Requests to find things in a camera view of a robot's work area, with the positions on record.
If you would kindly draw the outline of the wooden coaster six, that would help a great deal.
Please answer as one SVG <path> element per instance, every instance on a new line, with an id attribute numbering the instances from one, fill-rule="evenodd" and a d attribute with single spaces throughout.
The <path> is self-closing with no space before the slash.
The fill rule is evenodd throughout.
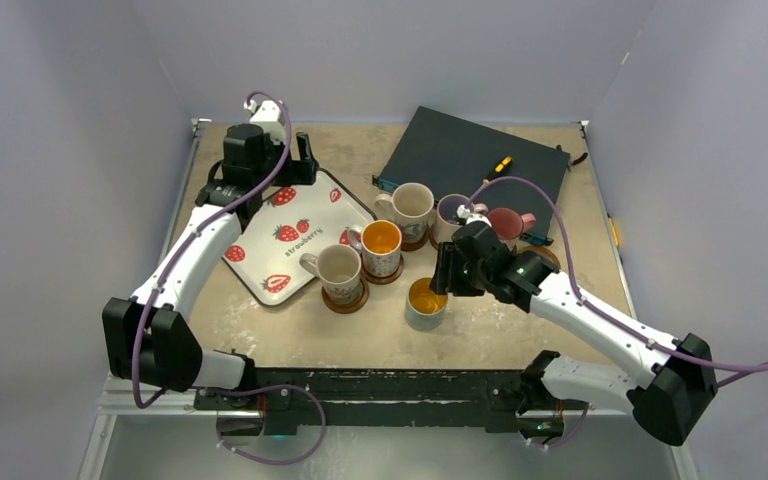
<path id="1" fill-rule="evenodd" d="M 351 303 L 337 304 L 328 295 L 325 287 L 321 288 L 321 297 L 325 306 L 331 311 L 338 314 L 351 314 L 360 310 L 368 301 L 369 298 L 369 286 L 365 279 L 360 280 L 360 294 Z"/>

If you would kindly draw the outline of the pink inside dark mug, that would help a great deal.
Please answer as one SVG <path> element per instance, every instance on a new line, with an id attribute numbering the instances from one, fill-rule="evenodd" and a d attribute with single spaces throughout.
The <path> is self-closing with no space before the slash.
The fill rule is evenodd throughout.
<path id="1" fill-rule="evenodd" d="M 490 210 L 487 213 L 487 218 L 502 243 L 512 250 L 517 248 L 519 237 L 537 223 L 537 219 L 532 213 L 520 214 L 506 207 Z"/>

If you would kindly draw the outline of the beige cream mug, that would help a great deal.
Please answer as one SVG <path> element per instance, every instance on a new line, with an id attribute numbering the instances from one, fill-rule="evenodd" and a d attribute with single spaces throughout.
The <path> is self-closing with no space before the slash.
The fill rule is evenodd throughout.
<path id="1" fill-rule="evenodd" d="M 361 258 L 349 245 L 331 245 L 318 254 L 304 253 L 299 264 L 323 284 L 327 297 L 336 305 L 347 306 L 361 295 Z"/>

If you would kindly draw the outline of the purple inside pink mug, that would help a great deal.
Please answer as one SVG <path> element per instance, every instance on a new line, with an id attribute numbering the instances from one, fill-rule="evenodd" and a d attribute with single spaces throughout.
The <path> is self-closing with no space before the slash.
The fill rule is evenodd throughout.
<path id="1" fill-rule="evenodd" d="M 440 199 L 436 208 L 436 217 L 432 225 L 431 239 L 438 246 L 450 242 L 453 234 L 462 227 L 456 221 L 457 207 L 468 204 L 469 199 L 460 194 L 449 194 Z"/>

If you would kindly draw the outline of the white floral mug orange inside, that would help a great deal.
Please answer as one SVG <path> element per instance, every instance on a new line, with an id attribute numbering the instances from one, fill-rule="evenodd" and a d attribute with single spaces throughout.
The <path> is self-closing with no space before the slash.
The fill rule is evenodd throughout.
<path id="1" fill-rule="evenodd" d="M 352 225 L 347 238 L 372 275 L 386 277 L 396 270 L 402 255 L 402 233 L 396 224 L 376 220 L 366 226 Z"/>

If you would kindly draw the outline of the cream white mug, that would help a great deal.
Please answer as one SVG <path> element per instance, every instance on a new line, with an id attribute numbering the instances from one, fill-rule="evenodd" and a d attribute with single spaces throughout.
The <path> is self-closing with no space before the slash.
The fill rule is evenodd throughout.
<path id="1" fill-rule="evenodd" d="M 429 229 L 434 208 L 432 191 L 421 183 L 405 183 L 391 194 L 379 194 L 374 210 L 379 219 L 396 224 L 406 244 L 421 242 Z"/>

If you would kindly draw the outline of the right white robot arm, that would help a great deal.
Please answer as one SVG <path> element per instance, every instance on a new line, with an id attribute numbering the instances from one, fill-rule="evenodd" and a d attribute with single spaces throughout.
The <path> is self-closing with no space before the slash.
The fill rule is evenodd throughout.
<path id="1" fill-rule="evenodd" d="M 612 361 L 605 366 L 541 352 L 522 373 L 519 412 L 582 401 L 631 416 L 662 443 L 683 445 L 718 392 L 708 343 L 647 327 L 573 283 L 555 262 L 534 251 L 516 254 L 490 226 L 474 222 L 440 244 L 430 287 L 439 295 L 489 293 L 562 327 Z"/>

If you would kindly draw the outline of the wooden coaster four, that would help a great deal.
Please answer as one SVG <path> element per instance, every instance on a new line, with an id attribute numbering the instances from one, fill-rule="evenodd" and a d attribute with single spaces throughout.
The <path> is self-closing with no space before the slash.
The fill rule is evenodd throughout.
<path id="1" fill-rule="evenodd" d="M 517 248 L 518 253 L 525 253 L 525 252 L 532 252 L 538 254 L 541 258 L 544 258 L 548 261 L 550 261 L 555 266 L 560 267 L 561 262 L 558 259 L 558 257 L 548 248 L 542 247 L 542 246 L 521 246 Z"/>

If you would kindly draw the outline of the wooden coaster five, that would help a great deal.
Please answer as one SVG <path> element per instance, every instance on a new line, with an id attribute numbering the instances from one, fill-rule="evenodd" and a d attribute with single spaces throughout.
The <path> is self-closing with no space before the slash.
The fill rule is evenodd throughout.
<path id="1" fill-rule="evenodd" d="M 404 270 L 404 256 L 401 255 L 399 258 L 399 263 L 397 265 L 397 268 L 391 275 L 386 277 L 378 277 L 378 276 L 372 275 L 367 270 L 365 264 L 363 264 L 361 267 L 361 275 L 369 283 L 376 284 L 376 285 L 386 285 L 386 284 L 395 282 L 401 276 L 403 270 Z"/>

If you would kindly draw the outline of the blue mug orange inside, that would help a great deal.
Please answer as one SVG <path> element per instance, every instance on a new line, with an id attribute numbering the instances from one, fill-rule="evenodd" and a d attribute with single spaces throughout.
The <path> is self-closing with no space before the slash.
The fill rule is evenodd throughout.
<path id="1" fill-rule="evenodd" d="M 405 321 L 418 331 L 434 330 L 442 324 L 447 305 L 448 296 L 437 294 L 431 288 L 430 277 L 417 279 L 407 292 Z"/>

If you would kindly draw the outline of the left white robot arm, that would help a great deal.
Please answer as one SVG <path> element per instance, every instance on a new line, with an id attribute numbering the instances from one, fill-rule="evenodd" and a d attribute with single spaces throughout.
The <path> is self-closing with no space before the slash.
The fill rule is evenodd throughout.
<path id="1" fill-rule="evenodd" d="M 188 319 L 208 277 L 264 205 L 263 191 L 315 182 L 319 163 L 308 135 L 297 133 L 295 143 L 299 159 L 290 141 L 263 126 L 229 127 L 184 232 L 143 285 L 103 308 L 110 372 L 131 381 L 133 394 L 143 384 L 159 392 L 214 388 L 235 409 L 257 399 L 253 360 L 203 348 Z"/>

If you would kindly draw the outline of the wooden coaster one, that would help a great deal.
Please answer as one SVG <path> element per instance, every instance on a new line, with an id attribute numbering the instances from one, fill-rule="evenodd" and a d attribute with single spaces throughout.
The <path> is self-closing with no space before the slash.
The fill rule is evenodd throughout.
<path id="1" fill-rule="evenodd" d="M 428 242 L 430 236 L 431 236 L 431 228 L 427 227 L 424 230 L 422 236 L 418 240 L 416 240 L 415 242 L 405 242 L 405 241 L 402 241 L 401 249 L 404 252 L 416 251 L 416 250 L 422 248 Z"/>

